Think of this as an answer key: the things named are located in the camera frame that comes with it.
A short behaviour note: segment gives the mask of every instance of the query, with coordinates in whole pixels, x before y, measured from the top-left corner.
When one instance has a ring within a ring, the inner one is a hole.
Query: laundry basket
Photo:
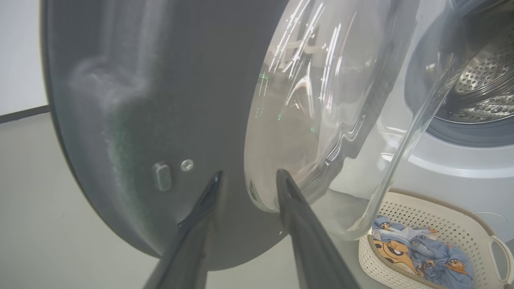
[[[496,238],[492,230],[472,213],[429,197],[390,190],[382,201],[379,214],[387,216],[391,223],[401,223],[406,227],[431,227],[437,230],[439,241],[460,248],[473,266],[473,288],[512,288],[512,253],[505,243]],[[501,247],[507,259],[507,276],[503,280],[492,254],[491,246],[494,242]],[[444,289],[443,286],[387,262],[373,245],[371,235],[363,236],[359,240],[359,263],[371,278],[391,288]]]

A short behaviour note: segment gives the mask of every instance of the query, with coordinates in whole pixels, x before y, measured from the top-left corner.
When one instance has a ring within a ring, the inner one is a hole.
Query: gray floor
[[[117,237],[64,161],[49,115],[0,124],[0,288],[142,288],[157,259]],[[357,242],[336,244],[362,288]],[[297,289],[289,237],[256,259],[210,272],[207,289]]]

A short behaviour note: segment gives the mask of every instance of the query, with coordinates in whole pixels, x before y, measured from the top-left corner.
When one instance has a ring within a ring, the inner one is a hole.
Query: wall
[[[0,115],[46,105],[38,0],[0,1]]]

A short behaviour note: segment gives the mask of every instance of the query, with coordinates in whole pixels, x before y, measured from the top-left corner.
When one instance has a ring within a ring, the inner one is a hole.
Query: clothing
[[[472,289],[473,270],[466,255],[437,241],[431,231],[389,223],[382,215],[372,228],[375,247],[387,261],[448,289]]]

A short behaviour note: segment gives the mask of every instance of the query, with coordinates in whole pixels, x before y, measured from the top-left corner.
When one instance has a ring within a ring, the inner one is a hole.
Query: basket handle
[[[490,236],[492,239],[492,242],[489,244],[489,248],[491,250],[491,257],[494,264],[494,269],[496,270],[496,275],[498,276],[498,280],[502,282],[503,284],[511,284],[514,281],[514,257],[512,256],[512,252],[510,249],[503,243],[502,240],[498,239],[496,236],[492,235]],[[500,272],[498,271],[498,266],[496,264],[496,260],[494,258],[494,254],[492,253],[492,243],[496,242],[500,248],[503,250],[503,253],[505,254],[505,257],[507,258],[507,276],[505,276],[505,279],[501,279]]]

